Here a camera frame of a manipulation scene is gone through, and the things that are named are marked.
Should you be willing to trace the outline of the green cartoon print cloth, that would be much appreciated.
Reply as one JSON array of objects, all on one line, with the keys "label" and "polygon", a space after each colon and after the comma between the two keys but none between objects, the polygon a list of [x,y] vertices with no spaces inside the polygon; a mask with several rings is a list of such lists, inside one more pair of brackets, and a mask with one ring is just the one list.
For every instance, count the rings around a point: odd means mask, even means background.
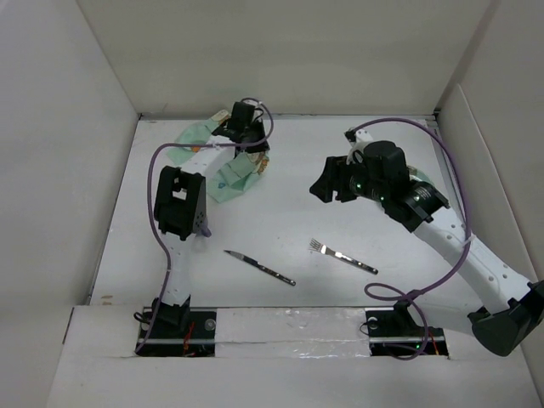
[{"label": "green cartoon print cloth", "polygon": [[[230,118],[230,112],[220,110],[205,121],[187,127],[176,139],[177,144],[204,145],[212,137],[212,132]],[[217,203],[227,202],[242,196],[252,188],[269,164],[267,153],[238,153],[224,164],[211,178],[207,178],[207,194]]]}]

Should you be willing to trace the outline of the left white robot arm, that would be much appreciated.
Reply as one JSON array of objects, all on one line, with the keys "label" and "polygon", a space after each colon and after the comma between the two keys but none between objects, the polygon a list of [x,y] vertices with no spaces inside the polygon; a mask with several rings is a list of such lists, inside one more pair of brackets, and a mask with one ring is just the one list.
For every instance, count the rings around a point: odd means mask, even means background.
[{"label": "left white robot arm", "polygon": [[171,337],[189,329],[189,255],[198,235],[208,237],[207,198],[217,202],[241,195],[260,176],[268,161],[274,125],[255,98],[189,126],[172,143],[163,144],[171,165],[159,174],[157,187],[146,191],[152,233],[165,252],[167,271],[152,305],[152,321]]}]

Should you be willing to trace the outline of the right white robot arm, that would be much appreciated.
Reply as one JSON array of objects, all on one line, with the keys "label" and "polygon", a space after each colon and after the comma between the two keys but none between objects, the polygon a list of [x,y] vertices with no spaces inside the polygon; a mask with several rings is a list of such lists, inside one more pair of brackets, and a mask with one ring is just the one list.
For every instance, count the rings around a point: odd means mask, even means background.
[{"label": "right white robot arm", "polygon": [[462,295],[446,294],[442,279],[430,291],[400,291],[393,313],[398,332],[447,328],[473,335],[492,354],[506,357],[541,324],[542,282],[510,269],[470,233],[468,223],[432,184],[411,176],[405,153],[395,143],[358,143],[346,156],[327,157],[309,191],[324,203],[359,197],[377,202],[468,284]]}]

